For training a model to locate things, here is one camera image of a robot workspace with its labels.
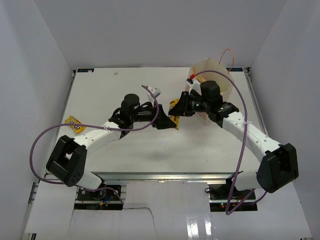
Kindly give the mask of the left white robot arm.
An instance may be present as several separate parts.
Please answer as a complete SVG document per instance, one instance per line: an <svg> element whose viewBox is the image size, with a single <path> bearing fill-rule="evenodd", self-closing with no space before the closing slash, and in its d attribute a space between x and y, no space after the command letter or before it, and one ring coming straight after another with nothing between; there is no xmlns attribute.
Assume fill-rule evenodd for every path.
<svg viewBox="0 0 320 240"><path fill-rule="evenodd" d="M158 130L173 129L177 125L164 112L162 105L151 102L140 104L136 94L127 94L121 106L101 129L83 135L60 137L49 157L46 169L68 187L82 187L94 199L105 196L103 179L85 169L87 156L105 145L124 138L135 122L150 122Z"/></svg>

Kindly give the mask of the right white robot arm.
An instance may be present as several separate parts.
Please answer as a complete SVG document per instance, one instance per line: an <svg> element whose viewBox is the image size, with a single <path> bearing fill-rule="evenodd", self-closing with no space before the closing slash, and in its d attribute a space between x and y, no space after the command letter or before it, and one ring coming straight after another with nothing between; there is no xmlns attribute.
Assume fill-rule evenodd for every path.
<svg viewBox="0 0 320 240"><path fill-rule="evenodd" d="M200 91L182 92L169 115L191 117L195 113L207 114L212 122L244 143L260 163L257 170L232 176L231 183L225 187L229 198L236 200L244 190L251 189L274 193L298 178L297 150L292 144L281 144L246 122L237 107L223 100L215 81L201 83Z"/></svg>

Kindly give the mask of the bear print paper bag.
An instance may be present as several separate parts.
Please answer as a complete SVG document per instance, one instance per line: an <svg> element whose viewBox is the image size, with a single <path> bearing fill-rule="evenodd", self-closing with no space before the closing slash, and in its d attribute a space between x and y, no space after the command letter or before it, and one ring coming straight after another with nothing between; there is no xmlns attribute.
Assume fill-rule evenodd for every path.
<svg viewBox="0 0 320 240"><path fill-rule="evenodd" d="M223 65L223 63L222 63L223 56L225 55L225 53L227 51L229 51L232 55L232 64L231 64L231 69L232 69L234 67L234 63L235 63L235 56L234 56L233 51L230 48L227 48L223 52L223 54L221 55L219 61L217 61L213 58L206 58L206 59L202 60L201 62L198 62L198 63L192 65L189 68L188 76L190 76L191 74L195 75L195 74L202 72L202 71L212 70L212 71L218 71L218 72L228 76L234 82L234 79L231 76L231 70L227 70L226 66ZM224 102L229 101L229 97L231 95L233 85L224 76L222 76L218 73L215 73L215 72L204 72L204 73L201 73L200 75L197 75L196 78L200 83L203 83L206 81L215 81L219 85L220 94L222 96L223 101Z"/></svg>

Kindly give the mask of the yellow m&m packet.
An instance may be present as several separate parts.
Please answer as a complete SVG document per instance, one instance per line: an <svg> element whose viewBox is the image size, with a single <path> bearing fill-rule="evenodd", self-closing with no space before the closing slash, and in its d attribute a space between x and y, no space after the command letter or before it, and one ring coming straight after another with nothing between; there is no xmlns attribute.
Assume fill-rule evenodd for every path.
<svg viewBox="0 0 320 240"><path fill-rule="evenodd" d="M81 122L77 120L74 116L70 115L64 121L66 124L70 124L70 127L76 134L80 134L85 130L85 126L81 126Z"/></svg>
<svg viewBox="0 0 320 240"><path fill-rule="evenodd" d="M179 102L179 99L174 99L169 103L169 109L168 109L168 116L170 120L175 123L175 130L179 130L179 121L180 121L180 116L177 115L176 111L174 110L172 112L172 109L175 108L176 104Z"/></svg>

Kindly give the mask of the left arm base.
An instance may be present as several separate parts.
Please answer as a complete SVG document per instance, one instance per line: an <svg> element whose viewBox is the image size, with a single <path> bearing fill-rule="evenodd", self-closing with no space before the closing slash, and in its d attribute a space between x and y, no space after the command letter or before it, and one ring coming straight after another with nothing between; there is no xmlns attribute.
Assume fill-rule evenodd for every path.
<svg viewBox="0 0 320 240"><path fill-rule="evenodd" d="M120 211L123 209L123 204L111 189L93 192L80 188L76 194L74 209Z"/></svg>

